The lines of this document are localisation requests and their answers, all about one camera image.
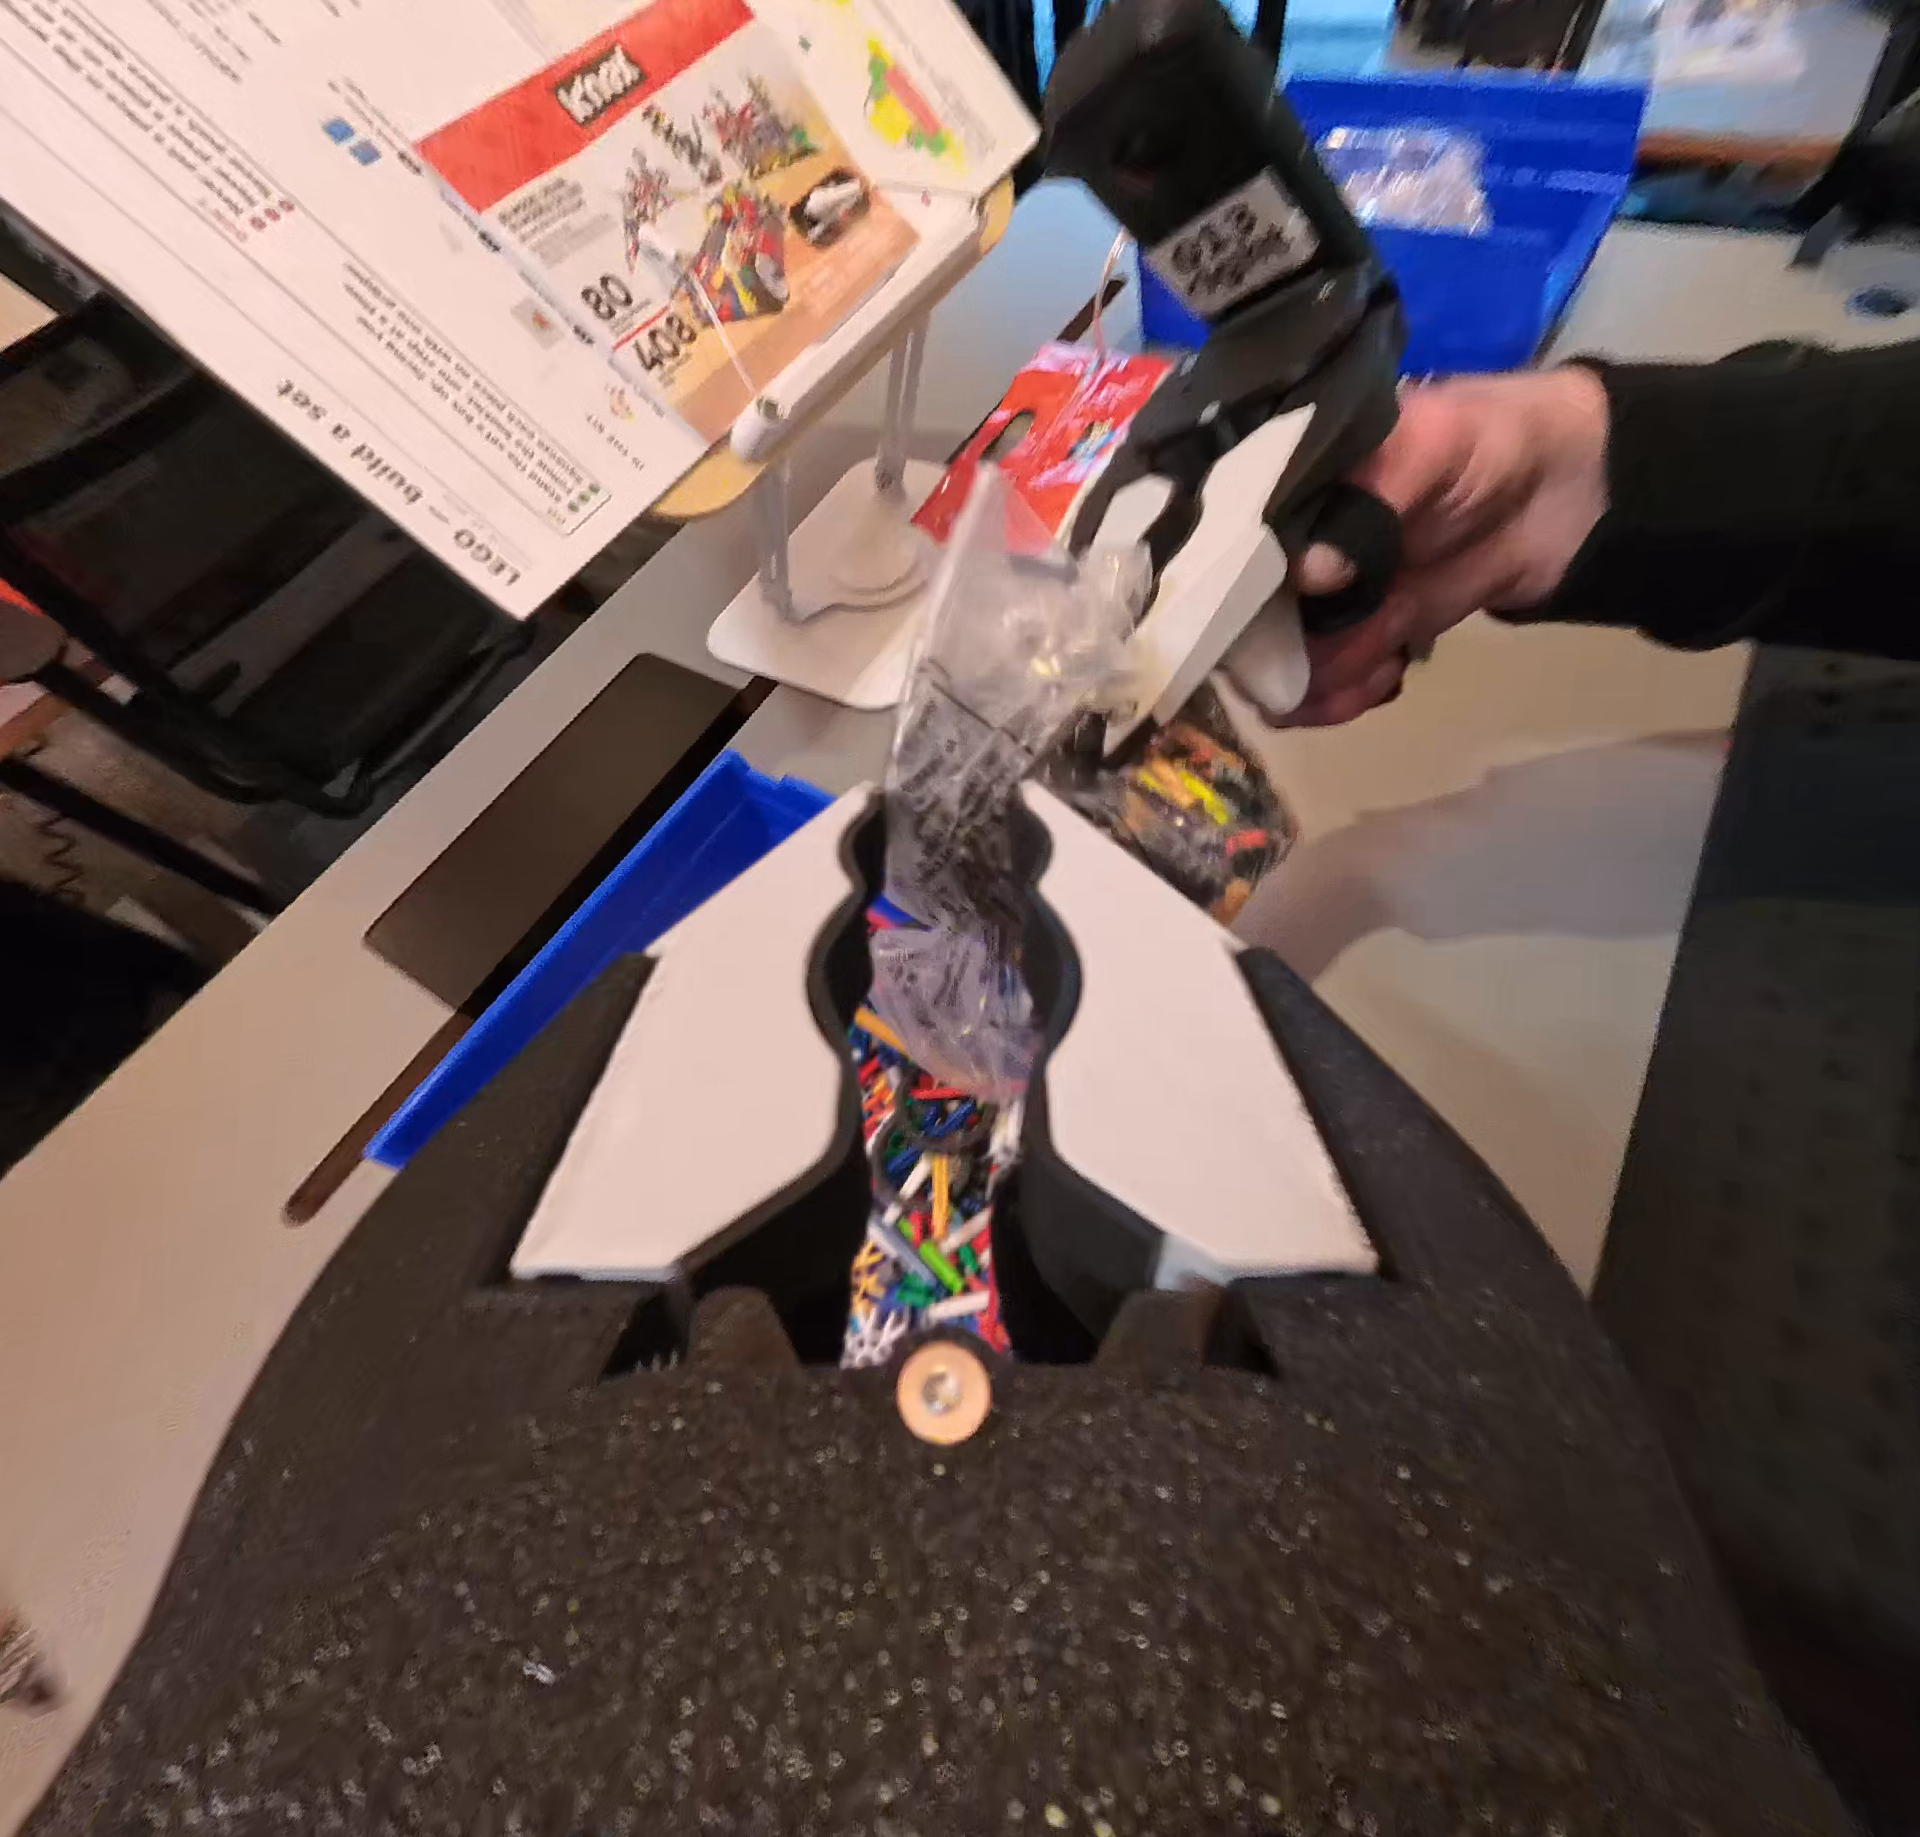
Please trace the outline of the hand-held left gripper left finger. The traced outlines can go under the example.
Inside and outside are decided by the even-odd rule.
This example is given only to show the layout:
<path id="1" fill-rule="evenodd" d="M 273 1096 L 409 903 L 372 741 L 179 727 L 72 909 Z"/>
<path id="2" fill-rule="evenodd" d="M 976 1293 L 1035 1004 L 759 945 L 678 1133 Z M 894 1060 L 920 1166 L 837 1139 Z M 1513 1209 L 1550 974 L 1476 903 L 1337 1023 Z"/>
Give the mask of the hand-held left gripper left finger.
<path id="1" fill-rule="evenodd" d="M 878 790 L 854 786 L 647 946 L 520 1284 L 752 1290 L 793 1341 L 843 1339 L 871 1207 L 849 1028 L 883 852 Z"/>

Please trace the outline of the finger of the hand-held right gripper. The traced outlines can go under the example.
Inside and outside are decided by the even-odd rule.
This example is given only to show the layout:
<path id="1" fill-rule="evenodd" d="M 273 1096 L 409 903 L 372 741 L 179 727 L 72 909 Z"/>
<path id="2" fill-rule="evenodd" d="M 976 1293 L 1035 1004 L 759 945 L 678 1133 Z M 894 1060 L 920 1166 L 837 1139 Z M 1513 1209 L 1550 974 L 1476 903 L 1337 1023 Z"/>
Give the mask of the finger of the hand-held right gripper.
<path id="1" fill-rule="evenodd" d="M 1287 556 L 1267 523 L 1302 453 L 1315 403 L 1287 410 L 1218 459 L 1185 535 L 1127 645 L 1127 702 L 1107 718 L 1107 752 L 1172 721 L 1223 665 L 1251 619 L 1283 590 Z"/>
<path id="2" fill-rule="evenodd" d="M 1127 480 L 1087 492 L 1073 515 L 1073 554 L 1111 586 L 1149 586 L 1149 533 L 1171 495 L 1167 477 Z"/>

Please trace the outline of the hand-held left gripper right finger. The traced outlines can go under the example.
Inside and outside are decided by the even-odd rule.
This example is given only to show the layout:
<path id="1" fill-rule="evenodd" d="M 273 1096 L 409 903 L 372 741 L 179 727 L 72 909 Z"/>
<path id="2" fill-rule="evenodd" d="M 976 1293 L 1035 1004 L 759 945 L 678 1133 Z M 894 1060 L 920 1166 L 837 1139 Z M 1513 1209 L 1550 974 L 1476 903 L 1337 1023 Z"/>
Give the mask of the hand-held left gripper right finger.
<path id="1" fill-rule="evenodd" d="M 1254 954 L 1065 797 L 1024 786 L 1010 827 L 1038 1019 L 996 1202 L 1012 1354 L 1087 1366 L 1137 1299 L 1371 1284 Z"/>

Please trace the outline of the colourful printed toy package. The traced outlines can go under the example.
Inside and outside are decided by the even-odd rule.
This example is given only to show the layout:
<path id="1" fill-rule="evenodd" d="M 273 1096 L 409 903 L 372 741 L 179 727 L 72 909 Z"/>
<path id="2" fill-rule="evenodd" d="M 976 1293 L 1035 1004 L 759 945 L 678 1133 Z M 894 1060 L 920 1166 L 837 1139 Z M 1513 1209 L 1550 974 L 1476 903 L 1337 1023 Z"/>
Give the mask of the colourful printed toy package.
<path id="1" fill-rule="evenodd" d="M 933 573 L 956 547 L 969 494 L 991 466 L 1005 477 L 1022 540 L 1063 540 L 1168 371 L 1153 356 L 1047 343 L 913 512 L 917 556 Z M 1146 721 L 1111 745 L 1116 697 L 1111 679 L 1107 702 L 1084 706 L 1043 758 L 1040 779 L 1190 903 L 1233 923 L 1297 840 L 1286 797 L 1213 683 L 1171 721 Z"/>

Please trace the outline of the blue plastic bin with sticker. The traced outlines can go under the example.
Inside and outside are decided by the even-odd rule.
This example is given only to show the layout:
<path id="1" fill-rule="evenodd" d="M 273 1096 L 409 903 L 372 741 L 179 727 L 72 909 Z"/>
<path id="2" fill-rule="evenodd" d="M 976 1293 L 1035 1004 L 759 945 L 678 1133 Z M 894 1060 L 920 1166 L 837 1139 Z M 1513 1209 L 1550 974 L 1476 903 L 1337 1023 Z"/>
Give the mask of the blue plastic bin with sticker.
<path id="1" fill-rule="evenodd" d="M 391 1171 L 440 1150 L 499 1092 L 509 1139 L 555 1169 L 579 1126 L 642 1165 L 687 1174 L 725 1129 L 766 1194 L 835 1152 L 843 1125 L 845 1012 L 809 968 L 856 929 L 854 840 L 876 807 L 862 782 L 829 797 L 725 751 L 509 981 L 362 1157 Z"/>

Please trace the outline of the clear bag of orange pieces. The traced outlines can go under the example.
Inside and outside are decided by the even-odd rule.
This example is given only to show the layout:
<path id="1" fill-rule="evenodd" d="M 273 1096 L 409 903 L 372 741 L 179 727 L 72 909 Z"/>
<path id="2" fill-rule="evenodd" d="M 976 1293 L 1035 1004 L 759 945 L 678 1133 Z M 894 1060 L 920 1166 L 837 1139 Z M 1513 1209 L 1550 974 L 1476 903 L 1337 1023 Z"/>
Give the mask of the clear bag of orange pieces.
<path id="1" fill-rule="evenodd" d="M 1007 1103 L 1038 1051 L 1024 978 L 1022 787 L 1129 687 L 1140 544 L 1073 554 L 996 469 L 975 475 L 933 573 L 883 777 L 869 1004 L 939 1083 Z"/>

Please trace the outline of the person's right forearm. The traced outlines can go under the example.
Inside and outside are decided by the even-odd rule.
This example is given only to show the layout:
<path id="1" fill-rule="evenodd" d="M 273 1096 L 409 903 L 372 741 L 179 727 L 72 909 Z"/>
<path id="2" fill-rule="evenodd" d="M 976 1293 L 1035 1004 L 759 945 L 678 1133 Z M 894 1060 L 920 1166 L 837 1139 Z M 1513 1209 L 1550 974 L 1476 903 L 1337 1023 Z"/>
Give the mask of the person's right forearm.
<path id="1" fill-rule="evenodd" d="M 1915 341 L 1582 368 L 1607 396 L 1607 507 L 1503 619 L 1919 662 Z"/>

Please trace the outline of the person's right hand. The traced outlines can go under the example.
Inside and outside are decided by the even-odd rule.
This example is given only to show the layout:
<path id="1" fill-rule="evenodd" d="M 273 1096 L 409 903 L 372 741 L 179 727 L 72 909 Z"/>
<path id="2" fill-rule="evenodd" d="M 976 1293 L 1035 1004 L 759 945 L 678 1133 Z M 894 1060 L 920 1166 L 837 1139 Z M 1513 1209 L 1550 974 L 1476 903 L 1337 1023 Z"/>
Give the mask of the person's right hand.
<path id="1" fill-rule="evenodd" d="M 1399 517 L 1405 563 L 1378 613 L 1309 641 L 1309 695 L 1279 727 L 1357 721 L 1481 613 L 1541 605 L 1609 505 L 1609 398 L 1595 368 L 1414 389 L 1349 480 Z"/>

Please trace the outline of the pile of loose colourful connectors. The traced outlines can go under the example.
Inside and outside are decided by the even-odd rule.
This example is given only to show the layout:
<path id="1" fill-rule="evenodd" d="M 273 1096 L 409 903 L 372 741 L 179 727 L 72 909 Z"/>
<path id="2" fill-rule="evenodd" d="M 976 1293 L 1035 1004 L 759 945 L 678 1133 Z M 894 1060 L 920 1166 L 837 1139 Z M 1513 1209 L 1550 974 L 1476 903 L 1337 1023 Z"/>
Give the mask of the pile of loose colourful connectors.
<path id="1" fill-rule="evenodd" d="M 1010 1355 L 996 1207 L 1022 1161 L 1024 1102 L 991 1103 L 925 1069 L 862 1005 L 849 1028 L 869 1224 L 849 1279 L 843 1369 L 883 1369 L 935 1334 Z"/>

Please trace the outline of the black table inset panel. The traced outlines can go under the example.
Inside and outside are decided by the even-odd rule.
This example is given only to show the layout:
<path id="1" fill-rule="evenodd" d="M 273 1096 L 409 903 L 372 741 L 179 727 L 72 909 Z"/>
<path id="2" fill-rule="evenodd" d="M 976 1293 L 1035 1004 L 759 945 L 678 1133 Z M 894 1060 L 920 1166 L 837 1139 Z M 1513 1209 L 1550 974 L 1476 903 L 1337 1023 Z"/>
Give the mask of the black table inset panel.
<path id="1" fill-rule="evenodd" d="M 424 867 L 362 945 L 447 1011 L 481 1011 L 732 745 L 774 693 L 627 665 Z"/>

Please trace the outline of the white book stand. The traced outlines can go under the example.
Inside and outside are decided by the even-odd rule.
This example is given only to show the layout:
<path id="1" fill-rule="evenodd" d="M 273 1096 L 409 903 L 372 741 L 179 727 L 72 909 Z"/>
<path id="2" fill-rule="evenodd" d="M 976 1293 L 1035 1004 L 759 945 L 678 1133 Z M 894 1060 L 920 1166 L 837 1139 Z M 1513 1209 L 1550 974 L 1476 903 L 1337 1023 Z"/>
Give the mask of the white book stand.
<path id="1" fill-rule="evenodd" d="M 939 461 L 912 453 L 931 325 L 1003 240 L 1015 201 L 1005 176 L 931 211 L 910 259 L 761 387 L 729 438 L 655 505 L 669 523 L 748 512 L 752 577 L 708 627 L 715 662 L 861 713 L 899 704 L 933 575 L 920 512 L 946 480 Z M 876 451 L 800 515 L 803 439 L 876 368 Z"/>

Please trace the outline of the black mesh office chair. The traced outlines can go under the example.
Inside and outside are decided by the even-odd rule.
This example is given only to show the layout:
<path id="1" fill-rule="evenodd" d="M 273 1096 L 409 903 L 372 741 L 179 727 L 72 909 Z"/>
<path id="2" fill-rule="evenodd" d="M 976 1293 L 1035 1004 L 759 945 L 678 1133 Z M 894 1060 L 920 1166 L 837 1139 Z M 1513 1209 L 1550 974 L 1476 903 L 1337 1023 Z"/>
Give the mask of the black mesh office chair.
<path id="1" fill-rule="evenodd" d="M 5 610 L 29 683 L 200 790 L 358 818 L 431 769 L 532 644 L 381 510 L 5 211 Z"/>

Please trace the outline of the white printed instruction sheet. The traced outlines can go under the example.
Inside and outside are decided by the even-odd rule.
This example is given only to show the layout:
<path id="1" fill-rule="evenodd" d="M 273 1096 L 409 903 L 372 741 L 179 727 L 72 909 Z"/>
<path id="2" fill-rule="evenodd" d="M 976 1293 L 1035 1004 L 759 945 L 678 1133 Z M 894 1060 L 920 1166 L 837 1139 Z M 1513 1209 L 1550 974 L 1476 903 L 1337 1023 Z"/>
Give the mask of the white printed instruction sheet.
<path id="1" fill-rule="evenodd" d="M 5 207 L 496 605 L 539 605 L 713 445 L 417 145 L 655 0 L 2 0 Z M 746 0 L 920 231 L 1038 145 L 953 0 Z"/>

